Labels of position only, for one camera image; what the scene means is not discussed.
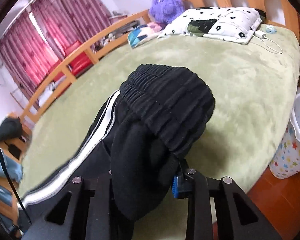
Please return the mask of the green plush bed blanket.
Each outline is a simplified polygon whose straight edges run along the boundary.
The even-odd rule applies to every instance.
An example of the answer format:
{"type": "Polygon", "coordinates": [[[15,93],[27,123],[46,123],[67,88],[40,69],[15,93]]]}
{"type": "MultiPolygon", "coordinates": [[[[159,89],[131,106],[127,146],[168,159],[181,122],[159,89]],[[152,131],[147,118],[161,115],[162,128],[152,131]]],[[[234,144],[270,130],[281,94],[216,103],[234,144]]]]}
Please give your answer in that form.
{"type": "Polygon", "coordinates": [[[25,239],[184,239],[187,201],[170,192],[186,160],[249,191],[293,107],[296,35],[268,35],[273,54],[173,35],[115,49],[39,118],[23,160],[25,239]]]}

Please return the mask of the black garment on footboard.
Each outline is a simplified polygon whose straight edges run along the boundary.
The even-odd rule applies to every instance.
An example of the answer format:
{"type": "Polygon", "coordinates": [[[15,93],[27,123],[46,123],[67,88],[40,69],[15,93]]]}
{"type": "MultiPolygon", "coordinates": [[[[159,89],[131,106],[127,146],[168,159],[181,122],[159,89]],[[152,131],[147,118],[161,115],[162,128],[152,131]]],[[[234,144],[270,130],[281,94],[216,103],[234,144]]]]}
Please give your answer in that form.
{"type": "Polygon", "coordinates": [[[0,142],[19,138],[22,136],[23,127],[19,118],[7,117],[0,125],[0,142]]]}

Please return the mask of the red chair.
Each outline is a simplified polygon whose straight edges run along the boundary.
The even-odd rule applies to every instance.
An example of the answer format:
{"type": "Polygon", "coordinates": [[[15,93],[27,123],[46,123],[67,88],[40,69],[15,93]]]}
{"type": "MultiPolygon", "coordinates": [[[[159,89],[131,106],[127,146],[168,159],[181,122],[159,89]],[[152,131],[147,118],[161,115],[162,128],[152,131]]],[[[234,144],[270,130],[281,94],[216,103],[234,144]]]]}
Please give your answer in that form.
{"type": "MultiPolygon", "coordinates": [[[[70,55],[74,50],[80,47],[82,44],[80,41],[75,41],[72,45],[65,48],[65,55],[70,55]]],[[[85,52],[80,53],[76,58],[74,58],[70,62],[71,72],[75,77],[79,77],[85,71],[87,71],[90,67],[93,66],[92,61],[86,55],[85,52]]]]}

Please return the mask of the white floral quilt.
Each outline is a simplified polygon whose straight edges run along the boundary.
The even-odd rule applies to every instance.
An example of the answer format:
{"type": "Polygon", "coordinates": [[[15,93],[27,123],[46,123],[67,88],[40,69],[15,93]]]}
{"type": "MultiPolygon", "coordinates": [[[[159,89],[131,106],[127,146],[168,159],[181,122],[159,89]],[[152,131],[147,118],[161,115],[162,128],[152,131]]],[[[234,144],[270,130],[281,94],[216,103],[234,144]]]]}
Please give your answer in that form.
{"type": "Polygon", "coordinates": [[[256,8],[193,8],[169,23],[159,36],[197,36],[246,45],[265,19],[266,13],[256,8]]]}

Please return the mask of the blue geometric pattern pillow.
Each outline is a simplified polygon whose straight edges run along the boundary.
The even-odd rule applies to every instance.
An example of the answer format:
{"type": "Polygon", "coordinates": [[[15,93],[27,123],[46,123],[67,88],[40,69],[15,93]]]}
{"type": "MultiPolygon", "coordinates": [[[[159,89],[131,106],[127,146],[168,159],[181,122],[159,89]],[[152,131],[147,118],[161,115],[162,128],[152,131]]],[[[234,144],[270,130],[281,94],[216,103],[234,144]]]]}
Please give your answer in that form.
{"type": "Polygon", "coordinates": [[[127,41],[131,48],[136,48],[156,38],[162,29],[163,26],[157,22],[140,25],[128,34],[127,41]]]}

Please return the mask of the star pattern laundry basket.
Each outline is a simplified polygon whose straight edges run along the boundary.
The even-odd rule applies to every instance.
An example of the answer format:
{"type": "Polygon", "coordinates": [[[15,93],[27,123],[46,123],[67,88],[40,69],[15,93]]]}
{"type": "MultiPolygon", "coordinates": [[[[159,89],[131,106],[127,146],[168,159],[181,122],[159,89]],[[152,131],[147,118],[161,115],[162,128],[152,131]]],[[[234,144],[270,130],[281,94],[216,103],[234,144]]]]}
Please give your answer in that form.
{"type": "Polygon", "coordinates": [[[300,93],[295,97],[286,131],[269,169],[279,179],[286,179],[300,172],[300,93]]]}

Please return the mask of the purple plush toy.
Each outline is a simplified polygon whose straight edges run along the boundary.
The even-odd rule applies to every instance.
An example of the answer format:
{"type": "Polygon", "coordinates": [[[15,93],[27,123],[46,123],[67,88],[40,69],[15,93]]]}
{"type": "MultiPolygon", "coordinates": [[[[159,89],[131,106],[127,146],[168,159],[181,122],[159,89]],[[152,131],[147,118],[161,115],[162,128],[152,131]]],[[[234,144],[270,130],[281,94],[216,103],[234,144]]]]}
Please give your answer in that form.
{"type": "Polygon", "coordinates": [[[182,0],[152,0],[149,14],[156,22],[171,23],[185,11],[182,0]]]}

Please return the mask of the red curtain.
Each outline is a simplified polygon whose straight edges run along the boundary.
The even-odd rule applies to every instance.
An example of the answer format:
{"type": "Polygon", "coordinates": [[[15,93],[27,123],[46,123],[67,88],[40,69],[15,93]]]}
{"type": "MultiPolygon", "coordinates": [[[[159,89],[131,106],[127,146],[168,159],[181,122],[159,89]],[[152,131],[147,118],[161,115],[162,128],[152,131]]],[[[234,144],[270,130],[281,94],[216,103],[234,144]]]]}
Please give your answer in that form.
{"type": "Polygon", "coordinates": [[[111,17],[101,0],[35,0],[30,8],[38,28],[23,11],[0,40],[0,58],[27,99],[68,47],[109,27],[111,17]]]}

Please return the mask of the wooden bed frame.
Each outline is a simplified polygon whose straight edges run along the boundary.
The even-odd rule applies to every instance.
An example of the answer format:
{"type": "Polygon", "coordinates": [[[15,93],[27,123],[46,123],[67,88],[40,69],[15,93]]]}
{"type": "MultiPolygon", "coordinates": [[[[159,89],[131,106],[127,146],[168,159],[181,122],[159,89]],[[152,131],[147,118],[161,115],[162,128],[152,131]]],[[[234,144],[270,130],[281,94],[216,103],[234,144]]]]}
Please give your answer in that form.
{"type": "Polygon", "coordinates": [[[189,34],[179,23],[133,30],[37,122],[20,170],[19,208],[54,196],[84,163],[99,170],[93,150],[114,133],[119,86],[141,64],[185,67],[207,83],[215,110],[187,160],[206,176],[229,175],[249,191],[279,145],[300,73],[295,33],[275,27],[259,39],[256,32],[266,29],[257,17],[220,38],[189,34]]]}

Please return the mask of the black pants with white stripe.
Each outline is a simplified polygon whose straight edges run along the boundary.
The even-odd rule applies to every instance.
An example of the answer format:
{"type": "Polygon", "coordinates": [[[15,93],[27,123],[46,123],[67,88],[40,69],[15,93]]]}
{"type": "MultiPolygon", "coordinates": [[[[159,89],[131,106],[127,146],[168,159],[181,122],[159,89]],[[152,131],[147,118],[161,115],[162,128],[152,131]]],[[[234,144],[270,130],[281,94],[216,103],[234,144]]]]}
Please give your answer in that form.
{"type": "Polygon", "coordinates": [[[142,64],[106,100],[76,153],[22,199],[24,239],[131,239],[165,198],[215,108],[184,67],[142,64]]]}

